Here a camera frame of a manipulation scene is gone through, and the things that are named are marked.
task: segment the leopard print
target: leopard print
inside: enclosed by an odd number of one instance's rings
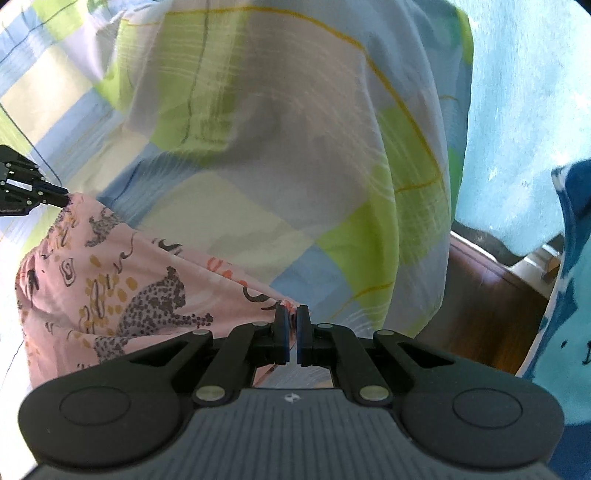
[[[127,342],[129,339],[125,337],[96,337],[93,347],[99,363],[125,355],[123,347]]]
[[[170,326],[209,326],[213,317],[196,314],[179,315],[174,311],[185,305],[184,284],[173,267],[167,268],[162,280],[143,288],[127,305],[117,327],[117,337],[98,337],[94,349],[99,362],[124,354],[123,347],[134,337],[154,335]]]
[[[64,208],[62,208],[60,210],[60,213],[57,214],[55,221],[53,222],[53,224],[49,227],[49,230],[47,231],[46,238],[49,238],[50,236],[52,236],[53,232],[56,230],[56,227],[58,225],[61,225],[63,223],[63,221],[66,219],[66,215],[69,215],[72,213],[71,205],[72,205],[72,200],[68,199],[68,205],[66,205]]]
[[[104,207],[100,211],[100,219],[95,220],[93,216],[88,219],[95,236],[86,242],[87,247],[96,247],[101,244],[107,239],[113,228],[123,223],[123,220],[116,213],[111,212],[110,215],[106,215],[106,212],[107,208]]]

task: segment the round circular pad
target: round circular pad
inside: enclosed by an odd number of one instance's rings
[[[151,367],[117,361],[41,385],[19,412],[40,462],[82,469],[137,462],[165,445],[180,420],[168,382]]]
[[[117,388],[86,387],[66,396],[60,411],[72,423],[97,426],[119,420],[130,405],[129,395]]]
[[[523,413],[521,404],[508,393],[491,388],[475,388],[453,400],[453,411],[466,423],[482,429],[502,429]]]

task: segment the pillow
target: pillow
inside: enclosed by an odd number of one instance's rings
[[[565,430],[550,461],[564,480],[591,478],[591,160],[552,173],[564,216],[561,271],[518,376],[558,399]]]

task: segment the bed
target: bed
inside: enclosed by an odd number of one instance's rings
[[[339,5],[10,0],[0,144],[132,227],[240,265],[314,322],[414,336],[443,297],[469,20],[440,0]],[[58,212],[0,218],[4,480],[34,464],[14,272]],[[314,375],[276,373],[269,385]]]

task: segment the gray ribbed plate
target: gray ribbed plate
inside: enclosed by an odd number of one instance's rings
[[[41,466],[27,480],[90,474]],[[538,464],[468,471],[418,450],[379,408],[341,390],[243,390],[232,404],[198,411],[170,448],[93,480],[556,480]]]

